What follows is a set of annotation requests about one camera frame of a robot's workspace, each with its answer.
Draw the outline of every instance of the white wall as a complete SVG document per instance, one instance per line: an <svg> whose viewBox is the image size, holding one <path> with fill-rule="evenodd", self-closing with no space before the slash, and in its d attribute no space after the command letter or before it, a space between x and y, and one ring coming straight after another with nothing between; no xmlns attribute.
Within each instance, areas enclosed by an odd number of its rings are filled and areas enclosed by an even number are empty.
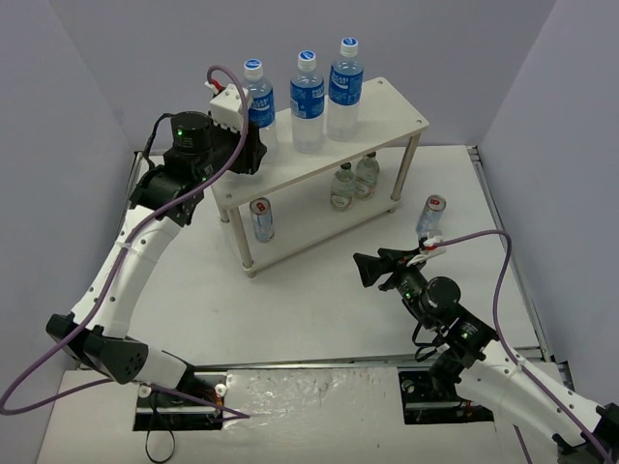
<svg viewBox="0 0 619 464"><path fill-rule="evenodd" d="M619 2L559 0L481 146L545 333L619 401Z"/></svg>
<svg viewBox="0 0 619 464"><path fill-rule="evenodd" d="M132 154L45 0L0 4L0 391L52 345L101 265L118 224ZM54 394L57 356L9 406ZM0 417L2 462L36 460L50 408Z"/></svg>
<svg viewBox="0 0 619 464"><path fill-rule="evenodd" d="M329 70L360 40L367 78L384 75L431 124L424 144L479 143L555 0L51 0L133 148L164 111L205 110L212 64L261 58L288 107L296 55ZM156 147L163 147L162 132Z"/></svg>

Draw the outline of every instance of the plastic bottle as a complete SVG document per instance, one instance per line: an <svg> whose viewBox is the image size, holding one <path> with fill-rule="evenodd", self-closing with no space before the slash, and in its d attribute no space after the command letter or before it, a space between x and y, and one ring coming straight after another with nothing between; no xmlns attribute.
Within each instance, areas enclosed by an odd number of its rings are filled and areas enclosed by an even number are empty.
<svg viewBox="0 0 619 464"><path fill-rule="evenodd" d="M341 41L340 58L331 65L327 135L334 140L349 140L357 129L359 100L364 67L357 60L359 43L352 37Z"/></svg>
<svg viewBox="0 0 619 464"><path fill-rule="evenodd" d="M275 100L273 86L264 76L262 62L251 59L245 62L245 81L253 101L250 107L250 121L260 127L260 141L267 147L263 162L273 160L279 150L278 132L275 124Z"/></svg>
<svg viewBox="0 0 619 464"><path fill-rule="evenodd" d="M322 147L325 81L316 71L316 55L299 53L298 72L290 79L292 142L301 153L314 153Z"/></svg>
<svg viewBox="0 0 619 464"><path fill-rule="evenodd" d="M352 206L352 197L355 194L355 175L350 168L349 162L341 165L331 183L331 206L339 211L345 211Z"/></svg>
<svg viewBox="0 0 619 464"><path fill-rule="evenodd" d="M374 195L378 182L378 161L376 152L365 155L355 168L355 196L363 200Z"/></svg>

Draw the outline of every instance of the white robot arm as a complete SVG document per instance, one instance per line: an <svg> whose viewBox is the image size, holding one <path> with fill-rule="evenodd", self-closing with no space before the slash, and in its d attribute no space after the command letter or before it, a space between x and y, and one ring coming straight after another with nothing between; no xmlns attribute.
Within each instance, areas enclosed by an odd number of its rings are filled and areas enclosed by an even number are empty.
<svg viewBox="0 0 619 464"><path fill-rule="evenodd" d="M619 407L583 398L516 353L459 304L460 290L451 279L427 281L421 269L441 254L439 243L422 239L414 250L380 248L379 257L353 256L365 287L389 275L379 290L397 289L410 314L436 333L432 345L441 354L429 370L434 388L475 401L558 447L561 464L617 462Z"/></svg>
<svg viewBox="0 0 619 464"><path fill-rule="evenodd" d="M196 379L192 365L129 338L128 332L135 304L155 265L181 229L191 224L193 211L204 194L202 191L190 194L181 202L176 199L199 190L199 186L231 162L236 150L241 150L240 155L230 170L246 174L258 170L266 153L259 140L258 127L253 123L248 124L245 143L238 148L241 143L239 128L234 125L238 126L241 121L238 118L240 103L231 90L226 93L229 95L221 93L212 101L212 108L220 117L237 116L228 118L226 126L198 112L164 115L171 119L173 147L163 154L163 164L155 166L149 162L151 168L132 194L132 205L112 251L86 294L69 315L54 314L47 323L47 332L56 340L62 340L73 334L80 324L89 321L65 350L76 360L120 384L155 384L204 396L206 386ZM173 202L176 206L163 208ZM163 211L160 216L147 220L158 211ZM117 269L119 257L123 261ZM113 279L104 301L98 302L98 295L110 275ZM99 304L99 309L93 317L94 304Z"/></svg>

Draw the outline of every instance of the blue label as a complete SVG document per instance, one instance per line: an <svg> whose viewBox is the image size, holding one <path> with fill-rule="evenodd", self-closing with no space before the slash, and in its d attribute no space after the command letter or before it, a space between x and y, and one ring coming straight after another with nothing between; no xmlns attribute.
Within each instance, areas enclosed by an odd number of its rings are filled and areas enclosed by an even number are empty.
<svg viewBox="0 0 619 464"><path fill-rule="evenodd" d="M331 67L329 76L329 98L337 104L350 106L361 99L361 84L364 82L364 72L346 75Z"/></svg>
<svg viewBox="0 0 619 464"><path fill-rule="evenodd" d="M275 121L273 89L264 97L253 99L250 106L250 121L255 122L261 129L273 124Z"/></svg>
<svg viewBox="0 0 619 464"><path fill-rule="evenodd" d="M290 82L290 110L301 119L313 119L325 109L325 83L317 87L299 87Z"/></svg>

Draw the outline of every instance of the drink can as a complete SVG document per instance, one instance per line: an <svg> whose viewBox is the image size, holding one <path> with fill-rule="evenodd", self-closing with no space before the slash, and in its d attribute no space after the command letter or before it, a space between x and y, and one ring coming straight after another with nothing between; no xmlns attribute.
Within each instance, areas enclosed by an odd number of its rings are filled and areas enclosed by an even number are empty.
<svg viewBox="0 0 619 464"><path fill-rule="evenodd" d="M269 242L275 235L271 202L266 198L257 198L250 203L253 235L258 242Z"/></svg>
<svg viewBox="0 0 619 464"><path fill-rule="evenodd" d="M430 195L427 198L424 210L417 222L417 235L419 237L425 237L428 232L438 228L438 222L441 220L446 206L447 200L440 195Z"/></svg>

